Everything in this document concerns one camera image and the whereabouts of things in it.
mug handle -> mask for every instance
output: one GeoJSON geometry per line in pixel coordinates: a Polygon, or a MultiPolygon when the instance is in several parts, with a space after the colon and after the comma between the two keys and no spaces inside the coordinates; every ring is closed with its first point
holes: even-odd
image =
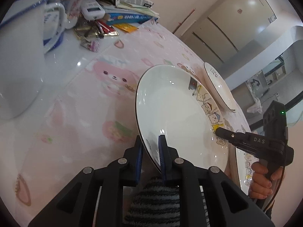
{"type": "Polygon", "coordinates": [[[48,52],[58,41],[60,35],[64,31],[64,17],[65,17],[65,8],[61,3],[50,3],[46,4],[45,10],[58,8],[59,9],[59,22],[58,28],[55,35],[44,45],[44,53],[48,52]]]}

cartoon print on plate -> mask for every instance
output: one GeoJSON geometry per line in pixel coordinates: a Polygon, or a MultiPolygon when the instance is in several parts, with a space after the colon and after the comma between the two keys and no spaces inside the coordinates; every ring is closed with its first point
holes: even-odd
{"type": "Polygon", "coordinates": [[[217,107],[213,107],[213,105],[211,104],[210,100],[211,100],[211,96],[208,93],[201,93],[200,92],[200,88],[201,85],[198,86],[197,88],[197,101],[200,101],[203,103],[203,105],[201,106],[205,112],[206,115],[208,114],[213,114],[214,112],[216,112],[218,109],[217,107]]]}
{"type": "Polygon", "coordinates": [[[183,65],[181,63],[177,63],[177,66],[179,66],[181,69],[188,72],[189,74],[191,74],[192,76],[194,76],[196,79],[199,80],[198,76],[195,74],[194,70],[189,65],[186,64],[183,65]]]}
{"type": "Polygon", "coordinates": [[[217,137],[217,144],[221,145],[221,146],[225,146],[226,145],[226,140],[220,138],[220,137],[217,137]]]}
{"type": "Polygon", "coordinates": [[[106,138],[121,143],[128,142],[133,136],[133,131],[123,126],[118,121],[106,121],[102,125],[102,132],[106,138]]]}
{"type": "Polygon", "coordinates": [[[249,185],[252,181],[253,170],[251,169],[251,164],[252,164],[253,156],[249,153],[244,153],[244,158],[246,160],[246,162],[245,162],[246,176],[245,176],[244,183],[245,183],[246,186],[249,187],[249,185]]]}
{"type": "Polygon", "coordinates": [[[224,126],[224,123],[220,121],[221,117],[218,113],[213,112],[209,115],[210,122],[212,124],[212,127],[214,128],[214,132],[216,129],[218,129],[220,126],[224,126]]]}
{"type": "MultiPolygon", "coordinates": [[[[196,80],[191,77],[188,89],[194,89],[196,80]]],[[[200,103],[202,102],[201,108],[204,110],[204,113],[209,118],[210,123],[213,127],[213,132],[215,133],[216,129],[219,127],[224,127],[225,124],[223,122],[223,118],[221,117],[221,112],[219,111],[215,101],[212,96],[206,92],[202,85],[198,85],[192,94],[193,96],[197,96],[196,100],[200,103]]],[[[217,144],[225,145],[227,142],[223,139],[218,140],[217,144]]]]}
{"type": "Polygon", "coordinates": [[[225,123],[227,129],[234,132],[234,128],[230,125],[230,123],[224,118],[223,118],[223,120],[224,120],[224,123],[225,123]]]}
{"type": "Polygon", "coordinates": [[[139,77],[126,69],[127,63],[104,55],[86,67],[101,81],[101,92],[107,96],[129,96],[135,93],[139,77]]]}
{"type": "Polygon", "coordinates": [[[158,47],[162,48],[162,49],[164,48],[164,46],[162,44],[158,43],[157,41],[154,41],[154,44],[157,45],[158,47]]]}
{"type": "Polygon", "coordinates": [[[31,196],[29,194],[29,189],[21,174],[18,174],[17,177],[15,195],[23,204],[27,206],[31,205],[31,196]]]}
{"type": "Polygon", "coordinates": [[[119,39],[117,41],[114,42],[114,45],[119,48],[119,49],[123,49],[124,48],[124,43],[119,39]]]}

yellow packet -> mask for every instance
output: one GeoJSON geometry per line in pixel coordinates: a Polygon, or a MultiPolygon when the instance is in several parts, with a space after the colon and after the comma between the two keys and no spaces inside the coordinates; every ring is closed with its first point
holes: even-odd
{"type": "Polygon", "coordinates": [[[117,27],[117,28],[119,28],[119,29],[121,29],[123,31],[129,32],[129,33],[131,33],[131,32],[133,32],[133,31],[135,31],[135,30],[138,29],[137,27],[132,26],[131,24],[128,24],[128,23],[115,24],[113,26],[117,27]]]}

table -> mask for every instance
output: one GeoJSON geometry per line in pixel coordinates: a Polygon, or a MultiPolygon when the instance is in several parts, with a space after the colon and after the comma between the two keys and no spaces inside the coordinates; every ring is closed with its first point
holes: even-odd
{"type": "MultiPolygon", "coordinates": [[[[102,40],[99,53],[80,47],[70,32],[65,39],[46,55],[51,71],[36,101],[20,117],[0,124],[5,145],[0,172],[10,179],[0,195],[20,226],[27,226],[81,169],[105,167],[134,145],[135,90],[148,68],[171,64],[206,86],[203,61],[154,20],[119,39],[102,40]]],[[[220,110],[229,129],[250,131],[239,106],[236,113],[220,110]]],[[[147,178],[155,167],[144,158],[147,178]]]]}

white plate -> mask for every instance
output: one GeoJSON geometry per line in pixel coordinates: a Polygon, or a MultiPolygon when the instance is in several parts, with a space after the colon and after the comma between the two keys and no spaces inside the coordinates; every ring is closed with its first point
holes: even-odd
{"type": "Polygon", "coordinates": [[[216,101],[227,111],[236,112],[236,103],[227,84],[220,74],[207,62],[204,62],[204,79],[216,101]]]}
{"type": "Polygon", "coordinates": [[[141,139],[160,168],[158,136],[180,157],[195,166],[225,170],[227,142],[214,130],[225,127],[222,114],[209,92],[186,71],[157,65],[141,77],[136,93],[136,117],[141,139]]]}
{"type": "Polygon", "coordinates": [[[259,161],[259,159],[238,148],[236,148],[236,157],[240,188],[246,195],[248,195],[248,189],[252,181],[253,174],[251,165],[256,161],[259,161]]]}

